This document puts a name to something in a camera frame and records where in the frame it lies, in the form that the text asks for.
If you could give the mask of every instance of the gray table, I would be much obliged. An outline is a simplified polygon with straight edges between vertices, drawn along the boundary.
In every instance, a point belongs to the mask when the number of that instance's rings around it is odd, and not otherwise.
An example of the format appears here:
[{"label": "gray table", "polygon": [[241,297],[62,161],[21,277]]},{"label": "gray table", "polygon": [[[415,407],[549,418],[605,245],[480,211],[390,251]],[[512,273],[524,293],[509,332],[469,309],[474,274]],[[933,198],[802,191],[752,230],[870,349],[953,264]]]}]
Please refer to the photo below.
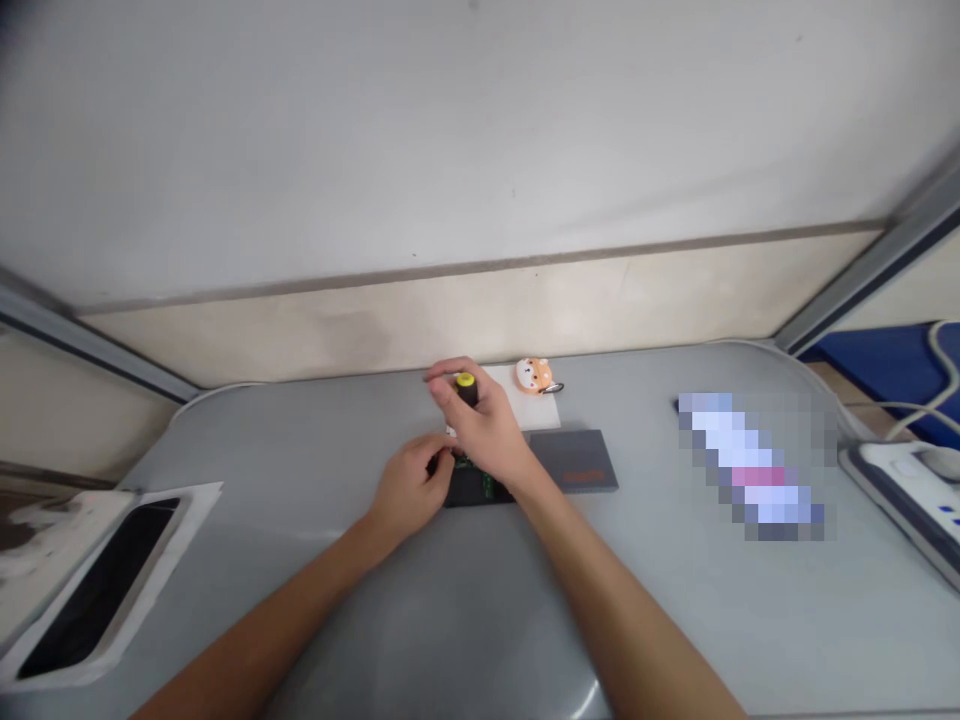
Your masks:
[{"label": "gray table", "polygon": [[[789,411],[822,403],[809,378],[742,345],[551,364],[567,386],[562,421],[603,430],[621,483],[574,502],[750,713],[960,707],[960,598],[848,477],[816,468],[810,423]],[[819,472],[835,540],[744,541],[678,447],[672,401],[695,390],[784,399],[785,412],[761,415],[788,445],[791,433],[807,438],[788,455]],[[14,696],[0,709],[126,717],[338,537],[403,441],[441,425],[417,373],[264,386],[198,405],[125,484],[222,480],[224,492],[124,660],[91,686]],[[268,716],[608,714],[536,538],[506,506],[442,511],[401,547],[331,618]]]}]

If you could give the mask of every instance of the white wall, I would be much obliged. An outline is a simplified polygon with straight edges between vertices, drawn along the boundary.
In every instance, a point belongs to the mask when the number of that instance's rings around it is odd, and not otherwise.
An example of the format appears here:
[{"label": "white wall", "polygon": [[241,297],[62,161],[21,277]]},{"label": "white wall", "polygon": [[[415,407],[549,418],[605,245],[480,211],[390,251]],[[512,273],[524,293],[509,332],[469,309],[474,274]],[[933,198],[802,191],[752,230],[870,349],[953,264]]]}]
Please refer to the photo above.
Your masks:
[{"label": "white wall", "polygon": [[0,335],[0,460],[120,480],[177,406],[15,333]]},{"label": "white wall", "polygon": [[885,215],[953,0],[49,0],[0,264],[79,306]]},{"label": "white wall", "polygon": [[876,233],[90,315],[205,387],[772,335]]},{"label": "white wall", "polygon": [[960,320],[960,232],[873,295],[834,330]]}]

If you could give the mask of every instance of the cable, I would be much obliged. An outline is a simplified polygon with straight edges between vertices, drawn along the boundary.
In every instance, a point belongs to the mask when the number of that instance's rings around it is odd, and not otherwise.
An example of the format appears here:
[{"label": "cable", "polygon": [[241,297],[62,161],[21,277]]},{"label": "cable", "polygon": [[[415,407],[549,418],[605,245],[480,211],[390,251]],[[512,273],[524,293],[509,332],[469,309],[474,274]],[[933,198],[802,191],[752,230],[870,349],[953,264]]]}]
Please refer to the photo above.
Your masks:
[{"label": "cable", "polygon": [[936,408],[927,407],[926,405],[921,405],[920,403],[863,402],[863,403],[847,403],[847,407],[902,407],[902,408],[907,408],[908,410],[911,410],[911,409],[917,410],[917,411],[922,410],[923,412],[919,413],[920,417],[924,417],[926,415],[933,415],[933,417],[935,417],[937,420],[942,422],[948,428],[953,430],[955,433],[957,433],[957,435],[960,435],[960,423],[958,423],[956,420],[954,420],[952,417],[950,417],[946,413],[942,413]]},{"label": "cable", "polygon": [[[921,419],[926,415],[934,415],[934,411],[943,405],[950,397],[960,388],[960,372],[957,371],[957,366],[953,364],[953,361],[950,357],[943,351],[943,348],[940,346],[940,328],[944,325],[949,325],[950,320],[940,320],[935,322],[930,326],[930,330],[927,332],[927,343],[930,345],[930,350],[936,355],[937,360],[940,361],[940,364],[943,366],[943,369],[947,371],[947,386],[941,390],[933,400],[924,404],[917,406],[917,412],[907,415],[907,417],[900,420],[896,425],[890,428],[890,431],[883,438],[884,440],[893,440],[897,435],[899,435],[903,430],[905,430],[909,425],[912,425],[917,420]],[[889,403],[874,403],[880,407],[907,407],[907,405],[891,405]],[[946,416],[937,415],[940,420],[943,420]]]},{"label": "cable", "polygon": [[821,378],[819,375],[813,372],[813,370],[811,370],[807,365],[797,360],[797,358],[782,352],[777,347],[771,347],[769,345],[766,345],[761,342],[756,342],[754,340],[740,340],[737,338],[714,340],[706,344],[712,345],[714,343],[740,343],[743,345],[752,345],[753,347],[759,348],[761,350],[766,350],[767,352],[777,355],[778,357],[786,358],[792,361],[794,365],[797,365],[803,369],[803,373],[805,375],[807,375],[808,377],[812,377],[816,382],[816,384],[819,385],[825,392],[829,393],[834,398],[836,398],[837,406],[838,406],[838,409],[840,410],[838,417],[841,420],[841,423],[846,425],[845,429],[851,435],[853,435],[854,437],[857,437],[860,440],[867,440],[870,438],[864,437],[863,433],[857,430],[857,428],[854,426],[851,420],[852,416],[850,415],[850,412],[846,408],[873,406],[873,407],[901,407],[901,408],[916,410],[917,412],[911,413],[907,417],[903,418],[890,429],[890,431],[884,437],[884,440],[890,441],[893,438],[895,438],[908,425],[916,422],[920,418],[923,418],[927,415],[933,415],[938,420],[940,420],[944,425],[946,425],[948,428],[950,428],[957,434],[960,434],[960,423],[958,423],[953,418],[949,417],[948,415],[945,415],[944,413],[940,412],[937,409],[938,407],[940,407],[940,405],[946,402],[957,391],[958,388],[960,388],[960,372],[958,372],[957,366],[953,363],[950,357],[944,352],[943,348],[940,345],[940,340],[939,340],[940,329],[944,325],[949,325],[952,322],[956,322],[956,321],[940,320],[938,322],[935,322],[933,325],[931,325],[929,331],[927,332],[927,342],[930,345],[930,350],[933,352],[933,354],[940,361],[941,365],[943,365],[943,368],[946,370],[948,382],[947,382],[947,386],[943,390],[941,390],[936,397],[934,397],[930,402],[926,403],[925,405],[920,405],[918,403],[893,402],[893,401],[841,403],[840,399],[837,397],[837,394],[833,391],[833,389],[829,385],[827,385],[826,382],[824,382],[823,378]]},{"label": "cable", "polygon": [[219,395],[220,393],[226,392],[227,390],[236,390],[242,387],[254,387],[256,385],[266,385],[266,383],[233,383],[232,385],[224,385],[223,387],[214,388],[213,390],[207,390],[205,393],[200,393],[193,400],[188,402],[186,405],[182,406],[179,410],[177,410],[173,414],[173,417],[170,418],[170,422],[167,423],[167,427],[168,428],[171,427],[178,417],[183,415],[187,410],[192,408],[194,405],[198,403],[202,403],[204,400],[212,398],[214,395]]},{"label": "cable", "polygon": [[837,397],[837,394],[833,391],[833,388],[827,385],[824,379],[819,375],[817,375],[813,370],[811,370],[809,366],[797,360],[797,358],[793,357],[793,355],[783,352],[783,350],[781,350],[775,345],[768,345],[766,343],[763,343],[757,340],[742,340],[740,338],[723,338],[721,340],[711,340],[704,344],[718,345],[718,344],[724,344],[724,343],[737,344],[737,345],[750,345],[751,347],[755,347],[758,350],[764,350],[770,353],[771,355],[775,355],[776,357],[782,360],[787,360],[788,362],[792,363],[796,368],[800,370],[800,373],[802,375],[806,376],[808,379],[812,379],[815,385],[817,385],[823,392],[825,392],[827,395],[829,395],[834,399],[834,401],[837,403],[837,419],[839,420],[840,424],[843,426],[843,429],[847,432],[848,435],[856,438],[857,440],[874,439],[875,436],[873,436],[872,434],[868,434],[868,435],[864,434],[864,431],[869,433],[869,429],[866,426],[864,426],[863,423],[855,415],[853,415],[853,413],[847,410],[846,406],[840,402],[840,398]]}]

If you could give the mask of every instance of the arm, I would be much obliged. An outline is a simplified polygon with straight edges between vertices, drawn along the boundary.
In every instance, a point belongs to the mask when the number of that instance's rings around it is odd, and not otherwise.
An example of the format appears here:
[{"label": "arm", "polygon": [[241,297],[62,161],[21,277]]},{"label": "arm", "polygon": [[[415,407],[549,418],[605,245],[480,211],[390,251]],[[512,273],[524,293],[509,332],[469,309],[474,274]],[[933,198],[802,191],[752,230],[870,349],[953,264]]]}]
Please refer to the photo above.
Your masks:
[{"label": "arm", "polygon": [[[476,409],[448,373],[477,378]],[[477,465],[526,514],[553,566],[604,693],[617,717],[746,717],[697,649],[560,492],[534,457],[506,393],[469,358],[434,365],[434,401]]]},{"label": "arm", "polygon": [[445,435],[407,443],[387,463],[370,511],[167,683],[134,720],[254,718],[330,612],[443,504],[453,458]]}]

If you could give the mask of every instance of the hamster figurine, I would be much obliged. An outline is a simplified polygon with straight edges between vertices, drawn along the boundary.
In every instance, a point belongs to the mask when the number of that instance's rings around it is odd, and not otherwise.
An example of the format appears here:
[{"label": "hamster figurine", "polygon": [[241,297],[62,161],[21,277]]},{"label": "hamster figurine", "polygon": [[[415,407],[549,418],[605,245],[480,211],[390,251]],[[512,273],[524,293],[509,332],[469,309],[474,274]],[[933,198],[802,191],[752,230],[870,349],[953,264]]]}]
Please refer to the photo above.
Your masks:
[{"label": "hamster figurine", "polygon": [[563,390],[563,383],[553,381],[546,358],[524,358],[517,363],[517,385],[529,395],[542,395]]}]

